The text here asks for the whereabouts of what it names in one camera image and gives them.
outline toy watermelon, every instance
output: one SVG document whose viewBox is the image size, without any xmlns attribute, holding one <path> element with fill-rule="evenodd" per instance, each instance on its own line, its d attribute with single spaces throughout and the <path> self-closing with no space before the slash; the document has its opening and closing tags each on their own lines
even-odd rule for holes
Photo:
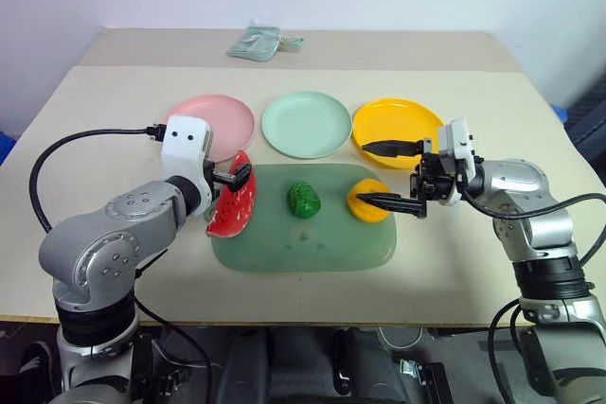
<svg viewBox="0 0 606 404">
<path fill-rule="evenodd" d="M 234 173 L 238 167 L 250 163 L 244 150 L 240 150 L 229 172 Z M 235 237 L 242 232 L 253 215 L 257 182 L 251 169 L 248 182 L 238 191 L 232 193 L 227 186 L 223 187 L 217 209 L 206 227 L 209 237 Z"/>
</svg>

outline pink plate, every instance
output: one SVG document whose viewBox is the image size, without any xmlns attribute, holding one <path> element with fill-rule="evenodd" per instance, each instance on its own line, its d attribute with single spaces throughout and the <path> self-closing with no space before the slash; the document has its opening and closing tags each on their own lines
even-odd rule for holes
<svg viewBox="0 0 606 404">
<path fill-rule="evenodd" d="M 253 137 L 255 117 L 241 101 L 226 95 L 201 95 L 179 103 L 167 115 L 202 118 L 214 133 L 209 159 L 219 163 L 236 156 Z"/>
</svg>

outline light green plate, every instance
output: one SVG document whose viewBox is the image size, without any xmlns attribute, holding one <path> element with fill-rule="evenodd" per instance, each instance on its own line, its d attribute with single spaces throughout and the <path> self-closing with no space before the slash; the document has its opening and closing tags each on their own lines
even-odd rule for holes
<svg viewBox="0 0 606 404">
<path fill-rule="evenodd" d="M 263 135 L 293 158 L 330 155 L 351 136 L 351 116 L 337 99 L 320 92 L 294 92 L 274 101 L 261 119 Z"/>
<path fill-rule="evenodd" d="M 363 179 L 376 179 L 355 165 L 259 165 L 250 222 L 238 236 L 212 238 L 219 261 L 240 272 L 351 272 L 391 259 L 396 248 L 393 215 L 379 223 L 357 220 L 346 195 Z M 309 220 L 293 216 L 286 203 L 292 184 L 307 182 L 322 208 Z"/>
</svg>

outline yellow fruit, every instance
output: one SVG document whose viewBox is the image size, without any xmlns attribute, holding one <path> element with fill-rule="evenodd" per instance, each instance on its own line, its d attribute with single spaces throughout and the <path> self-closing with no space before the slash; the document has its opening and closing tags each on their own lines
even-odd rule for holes
<svg viewBox="0 0 606 404">
<path fill-rule="evenodd" d="M 361 193 L 390 193 L 391 189 L 383 182 L 373 179 L 364 179 L 355 184 L 348 194 L 348 207 L 351 214 L 360 221 L 379 222 L 389 215 L 387 210 L 375 207 L 356 198 Z"/>
</svg>

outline plate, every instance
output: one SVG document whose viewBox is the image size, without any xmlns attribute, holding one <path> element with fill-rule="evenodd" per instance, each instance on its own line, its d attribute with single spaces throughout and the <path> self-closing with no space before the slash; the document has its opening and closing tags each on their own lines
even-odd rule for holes
<svg viewBox="0 0 606 404">
<path fill-rule="evenodd" d="M 278 98 L 263 113 L 261 126 L 274 149 L 299 159 L 330 155 L 351 136 L 347 108 L 320 92 L 295 92 Z"/>
<path fill-rule="evenodd" d="M 213 131 L 208 159 L 219 163 L 244 149 L 255 131 L 255 117 L 244 103 L 227 95 L 200 95 L 186 99 L 167 115 L 190 115 L 205 120 Z"/>
<path fill-rule="evenodd" d="M 431 137 L 437 153 L 437 128 L 444 123 L 429 109 L 401 98 L 383 98 L 361 107 L 353 116 L 353 140 L 358 147 L 375 141 L 419 141 Z M 360 150 L 369 160 L 386 167 L 414 169 L 420 156 L 377 156 Z"/>
</svg>

